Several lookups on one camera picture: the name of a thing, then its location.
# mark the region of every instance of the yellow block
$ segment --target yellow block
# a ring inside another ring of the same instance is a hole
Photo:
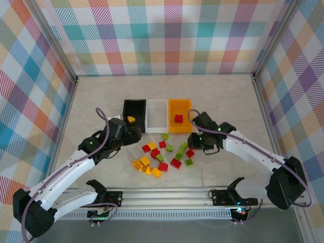
[[[151,170],[151,173],[153,176],[159,178],[161,176],[161,171],[158,170],[157,168],[154,168],[153,170]]]
[[[144,167],[144,165],[139,160],[137,160],[137,159],[134,160],[133,166],[135,167],[135,169],[137,171],[141,171],[143,169],[143,167]]]
[[[143,172],[148,174],[148,175],[152,175],[151,168],[149,166],[144,166]]]
[[[148,146],[150,147],[151,150],[157,148],[157,146],[156,146],[156,144],[155,144],[154,142],[150,142],[150,143],[148,144]]]
[[[141,157],[141,162],[145,166],[150,164],[150,160],[146,156]]]
[[[135,122],[135,118],[133,118],[132,116],[127,116],[127,119],[130,124],[133,124]]]

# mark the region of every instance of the white marble floor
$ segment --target white marble floor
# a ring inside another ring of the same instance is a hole
[[[258,101],[249,75],[155,75],[81,77],[64,134],[56,167],[65,162],[82,140],[104,127],[95,112],[100,107],[107,116],[121,114],[125,99],[189,98],[192,108],[206,111],[218,124],[228,122],[252,141],[271,150]],[[188,134],[170,134],[168,143],[177,151]],[[161,141],[160,134],[145,134],[138,144],[123,147],[120,153],[101,161],[81,176],[72,187],[96,179],[107,187],[223,186],[237,177],[263,180],[262,172],[243,159],[222,150],[206,156],[197,151],[194,166],[180,170],[169,166],[160,178],[137,172],[132,162],[144,155],[141,147]],[[162,155],[170,163],[176,152]],[[158,162],[151,160],[152,166]]]

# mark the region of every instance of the red block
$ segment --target red block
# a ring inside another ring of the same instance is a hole
[[[143,149],[144,153],[147,153],[148,151],[151,150],[150,147],[149,147],[147,144],[144,145],[144,146],[142,147],[142,149]]]
[[[158,150],[157,148],[155,148],[154,150],[152,150],[152,152],[155,152],[155,153],[157,153],[157,154],[161,154],[161,151]]]
[[[153,159],[156,159],[156,157],[157,157],[159,154],[160,154],[160,151],[158,151],[157,149],[154,149],[154,150],[152,150],[152,152],[151,152],[151,157],[152,157]]]
[[[177,168],[177,169],[179,169],[180,166],[182,165],[182,163],[181,163],[179,160],[177,160],[176,158],[174,158],[174,159],[171,161],[170,164],[171,164],[173,167]]]
[[[165,141],[159,142],[160,148],[165,148],[167,146],[167,143]]]
[[[174,121],[175,123],[183,123],[183,115],[176,115]]]
[[[160,164],[158,165],[158,169],[160,171],[164,171],[164,172],[168,171],[168,167],[169,167],[169,165],[167,163],[163,163],[163,162],[160,162]]]
[[[194,156],[194,152],[190,149],[186,152],[186,155],[188,156],[188,158],[191,158]]]

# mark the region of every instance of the wire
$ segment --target wire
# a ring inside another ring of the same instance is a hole
[[[26,225],[26,216],[27,216],[27,212],[28,212],[28,209],[30,207],[30,205],[32,204],[32,202],[35,200],[35,198],[39,195],[39,191],[41,192],[48,184],[50,184],[59,174],[61,174],[63,171],[65,171],[67,168],[70,168],[71,166],[75,165],[76,163],[84,160],[85,158],[88,158],[90,156],[92,156],[93,154],[95,154],[96,152],[98,152],[104,145],[105,143],[107,142],[108,140],[108,136],[109,136],[109,122],[108,122],[108,118],[107,116],[105,115],[105,113],[100,109],[100,108],[96,108],[96,113],[98,114],[98,116],[100,118],[102,118],[103,120],[105,120],[106,122],[106,126],[107,126],[107,132],[106,132],[106,137],[104,139],[104,141],[102,142],[102,144],[97,148],[95,149],[93,152],[87,154],[86,156],[83,156],[82,158],[79,158],[73,162],[71,162],[70,164],[62,167],[59,171],[57,171],[56,173],[54,173],[38,190],[37,192],[31,197],[31,199],[29,200],[29,202],[27,203],[25,209],[24,209],[24,212],[22,214],[22,219],[21,219],[21,231],[22,231],[22,236],[23,236],[23,239],[26,243],[31,243],[32,240],[33,240],[33,237],[29,240],[28,237],[27,237],[27,231],[26,231],[26,228],[25,228],[25,225]]]
[[[308,195],[309,195],[309,199],[310,199],[310,202],[309,204],[307,205],[301,205],[301,204],[296,204],[296,203],[293,203],[293,205],[295,206],[298,206],[298,207],[302,207],[302,208],[308,208],[308,207],[311,207],[313,206],[313,202],[314,202],[314,199],[313,199],[313,195],[312,195],[312,192],[310,190],[310,188],[307,186],[307,184],[303,181],[303,179],[296,174],[296,172],[294,172],[292,169],[290,169],[288,166],[286,166],[285,164],[283,164],[282,162],[280,162],[279,160],[277,160],[275,157],[273,157],[271,154],[268,154],[267,152],[263,151],[262,149],[258,148],[257,146],[255,146],[254,144],[250,143],[249,141],[246,141],[244,140],[243,138],[240,138],[238,136],[235,136],[233,134],[230,134],[230,133],[224,133],[224,132],[220,132],[220,131],[213,131],[213,130],[209,130],[209,129],[205,129],[205,128],[202,128],[202,127],[199,127],[197,126],[190,118],[190,113],[194,111],[198,114],[200,114],[197,110],[195,109],[191,109],[188,111],[188,119],[190,121],[190,123],[198,128],[199,130],[201,131],[204,131],[204,132],[207,132],[207,133],[212,133],[212,134],[220,134],[220,135],[225,135],[225,136],[228,136],[228,137],[231,137],[231,138],[234,138],[240,142],[244,142],[245,144],[247,144],[248,146],[250,146],[251,148],[255,149],[256,151],[258,151],[259,153],[261,153],[262,155],[266,156],[267,158],[271,159],[272,161],[276,162],[277,164],[281,165],[283,168],[285,168],[287,171],[289,171],[293,176],[296,177],[296,179],[300,182],[300,184],[303,185],[303,187],[305,188],[305,190],[307,191]]]
[[[206,153],[204,149],[202,151],[204,152],[205,155],[212,155],[218,153],[220,151],[220,148],[217,146],[217,151],[213,153]]]
[[[213,198],[210,196],[210,194],[209,194],[209,193],[211,193],[211,191],[213,191],[213,190],[216,190],[216,189],[210,189],[209,192],[208,192],[208,197],[209,197],[210,199],[213,199]]]
[[[113,156],[111,156],[111,157],[108,157],[108,158],[114,158],[114,157],[115,157],[115,156],[116,156],[116,155],[118,154],[118,152],[119,152],[119,151],[120,151],[120,149],[119,149],[119,150],[117,150],[117,151],[116,151],[116,153],[115,153],[115,154],[114,154]]]
[[[98,224],[98,226],[100,226],[101,224],[104,224],[106,222],[108,222],[112,217],[114,217],[118,211],[118,206],[116,204],[113,204],[113,203],[110,203],[110,202],[104,202],[102,204],[87,204],[87,205],[84,205],[84,207],[93,207],[93,206],[114,206],[116,208],[115,212],[113,212],[113,214],[106,220],[100,222],[100,224]],[[91,216],[90,218],[90,223],[94,224],[94,222],[92,221],[94,215]]]

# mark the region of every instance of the checkered pattern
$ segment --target checkered pattern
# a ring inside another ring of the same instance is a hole
[[[50,0],[80,75],[246,73],[277,0]]]
[[[17,242],[12,195],[43,179],[72,82],[23,0],[0,0],[0,242]]]
[[[303,162],[316,195],[310,212],[324,228],[324,1],[304,0],[261,75],[279,145]]]

